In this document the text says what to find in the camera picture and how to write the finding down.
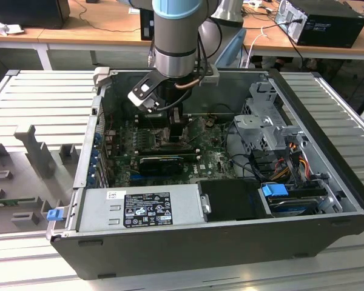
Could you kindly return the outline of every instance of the black computer case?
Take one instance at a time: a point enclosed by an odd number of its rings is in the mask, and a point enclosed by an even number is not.
[[[0,0],[0,22],[60,29],[69,17],[68,0]]]
[[[335,0],[282,0],[276,23],[297,45],[351,48],[364,27],[364,15]]]

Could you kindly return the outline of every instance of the warning label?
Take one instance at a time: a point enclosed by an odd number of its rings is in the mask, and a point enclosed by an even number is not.
[[[125,195],[124,226],[167,226],[172,224],[170,193]]]

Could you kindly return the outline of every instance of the motherboard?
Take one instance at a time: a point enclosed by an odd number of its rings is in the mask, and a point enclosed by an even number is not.
[[[230,122],[215,116],[189,118],[178,142],[167,141],[161,119],[135,116],[107,132],[109,176],[114,187],[193,184],[235,178],[224,151]]]

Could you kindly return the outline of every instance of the yellow wire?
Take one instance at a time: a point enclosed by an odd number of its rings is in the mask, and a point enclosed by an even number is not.
[[[307,168],[306,162],[305,162],[304,160],[302,160],[302,159],[300,159],[299,161],[300,161],[300,162],[303,164],[303,166],[305,167],[305,177],[306,177],[306,179],[307,179],[308,177],[306,176],[306,172],[308,171],[308,168]]]
[[[279,177],[283,176],[284,174],[287,174],[289,172],[289,168],[285,168],[283,171],[281,171],[279,174],[277,174],[276,176],[274,176],[273,178],[271,178],[271,180],[276,180]]]

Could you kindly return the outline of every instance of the desk leg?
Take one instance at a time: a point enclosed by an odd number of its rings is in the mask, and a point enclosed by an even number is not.
[[[93,65],[98,65],[96,51],[94,51],[94,50],[90,51],[90,58],[92,59]]]
[[[50,59],[49,59],[49,47],[47,44],[34,44],[34,49],[38,52],[39,59],[43,70],[52,70]]]

